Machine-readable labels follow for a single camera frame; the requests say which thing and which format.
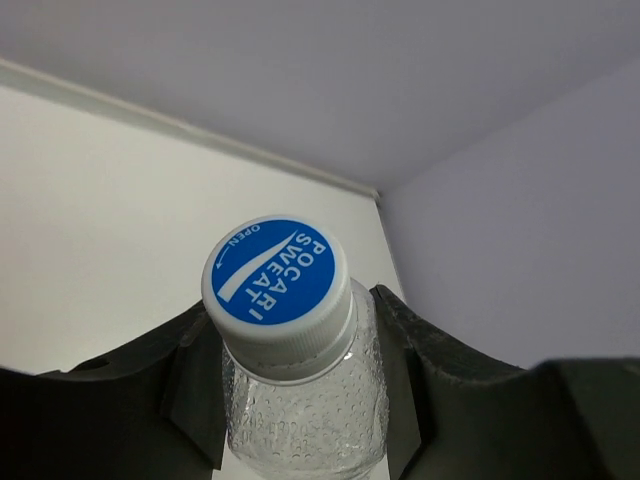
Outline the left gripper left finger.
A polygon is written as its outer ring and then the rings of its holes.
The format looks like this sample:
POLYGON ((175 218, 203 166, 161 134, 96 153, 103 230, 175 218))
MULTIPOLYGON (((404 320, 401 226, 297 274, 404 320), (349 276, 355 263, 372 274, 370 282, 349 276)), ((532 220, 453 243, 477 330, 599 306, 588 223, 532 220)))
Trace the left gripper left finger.
POLYGON ((226 420, 202 303, 68 372, 1 371, 4 479, 210 479, 226 420))

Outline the clear bottle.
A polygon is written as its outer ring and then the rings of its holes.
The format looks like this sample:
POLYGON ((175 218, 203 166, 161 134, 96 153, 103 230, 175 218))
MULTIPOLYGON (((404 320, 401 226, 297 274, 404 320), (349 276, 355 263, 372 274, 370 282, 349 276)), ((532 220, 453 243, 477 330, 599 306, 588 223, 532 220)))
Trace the clear bottle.
POLYGON ((264 479, 367 479, 389 400, 371 293, 337 238, 288 215, 211 252, 204 307, 222 339, 229 450, 264 479))

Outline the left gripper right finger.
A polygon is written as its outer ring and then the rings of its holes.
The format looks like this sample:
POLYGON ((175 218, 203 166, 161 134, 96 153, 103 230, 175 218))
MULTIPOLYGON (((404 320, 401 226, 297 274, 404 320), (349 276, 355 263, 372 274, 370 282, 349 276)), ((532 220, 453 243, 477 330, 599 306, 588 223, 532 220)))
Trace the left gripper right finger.
POLYGON ((393 479, 635 479, 639 362, 523 369, 464 344, 372 289, 389 397, 393 479))

